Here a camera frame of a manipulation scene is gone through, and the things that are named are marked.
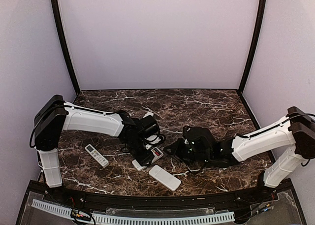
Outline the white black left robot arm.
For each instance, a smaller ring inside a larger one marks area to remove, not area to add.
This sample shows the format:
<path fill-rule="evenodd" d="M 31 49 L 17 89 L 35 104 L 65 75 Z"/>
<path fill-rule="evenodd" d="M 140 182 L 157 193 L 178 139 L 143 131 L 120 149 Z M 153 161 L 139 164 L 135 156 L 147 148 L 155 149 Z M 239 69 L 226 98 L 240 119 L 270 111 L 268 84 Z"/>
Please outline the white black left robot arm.
<path fill-rule="evenodd" d="M 50 195 L 58 203 L 69 200 L 69 191 L 62 187 L 63 181 L 58 157 L 58 144 L 62 131 L 79 130 L 116 137 L 141 166 L 153 162 L 152 147 L 165 141 L 153 116 L 141 119 L 118 110 L 106 112 L 64 101 L 54 95 L 34 118 L 29 146 L 37 150 Z"/>

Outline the white TCL remote control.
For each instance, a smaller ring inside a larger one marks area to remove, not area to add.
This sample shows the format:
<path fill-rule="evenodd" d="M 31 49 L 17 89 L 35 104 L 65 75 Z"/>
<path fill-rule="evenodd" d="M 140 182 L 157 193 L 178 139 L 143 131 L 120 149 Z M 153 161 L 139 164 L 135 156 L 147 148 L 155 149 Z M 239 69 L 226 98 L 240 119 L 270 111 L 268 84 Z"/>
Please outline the white TCL remote control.
<path fill-rule="evenodd" d="M 132 161 L 132 165 L 137 171 L 142 171 L 147 166 L 150 166 L 152 163 L 162 158 L 164 155 L 159 147 L 151 148 L 150 151 L 151 152 L 148 154 L 148 156 L 144 158 L 141 162 L 138 162 L 137 160 Z"/>

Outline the white battery cover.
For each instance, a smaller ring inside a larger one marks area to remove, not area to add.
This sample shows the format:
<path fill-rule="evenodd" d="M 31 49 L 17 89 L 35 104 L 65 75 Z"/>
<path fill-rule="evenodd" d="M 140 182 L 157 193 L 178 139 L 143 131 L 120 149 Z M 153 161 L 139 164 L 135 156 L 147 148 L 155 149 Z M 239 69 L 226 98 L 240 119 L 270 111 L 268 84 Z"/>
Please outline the white battery cover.
<path fill-rule="evenodd" d="M 145 117 L 148 117 L 148 116 L 153 116 L 154 114 L 152 112 L 147 112 L 145 115 L 144 115 L 144 118 Z"/>

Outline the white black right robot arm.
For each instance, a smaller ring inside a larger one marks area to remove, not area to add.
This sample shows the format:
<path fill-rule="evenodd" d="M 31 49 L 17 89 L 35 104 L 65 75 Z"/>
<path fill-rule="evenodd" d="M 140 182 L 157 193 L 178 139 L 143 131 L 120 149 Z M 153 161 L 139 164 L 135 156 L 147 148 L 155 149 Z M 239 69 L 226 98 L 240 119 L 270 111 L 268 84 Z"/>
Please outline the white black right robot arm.
<path fill-rule="evenodd" d="M 315 116 L 293 106 L 278 121 L 248 134 L 236 134 L 216 141 L 207 128 L 185 126 L 183 136 L 163 150 L 185 165 L 228 168 L 258 154 L 286 146 L 287 149 L 260 175 L 251 192 L 255 202 L 262 202 L 280 182 L 298 166 L 305 167 L 315 157 Z"/>

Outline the small white buttoned remote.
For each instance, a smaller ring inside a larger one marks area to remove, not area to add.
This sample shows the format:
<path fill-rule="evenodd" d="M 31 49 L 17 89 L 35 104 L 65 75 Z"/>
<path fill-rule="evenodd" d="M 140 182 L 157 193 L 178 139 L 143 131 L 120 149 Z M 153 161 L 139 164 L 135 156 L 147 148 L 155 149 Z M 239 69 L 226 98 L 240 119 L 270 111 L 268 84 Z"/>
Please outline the small white buttoned remote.
<path fill-rule="evenodd" d="M 109 165 L 109 161 L 92 146 L 91 144 L 88 144 L 85 147 L 85 150 L 92 156 L 103 168 L 106 168 Z"/>

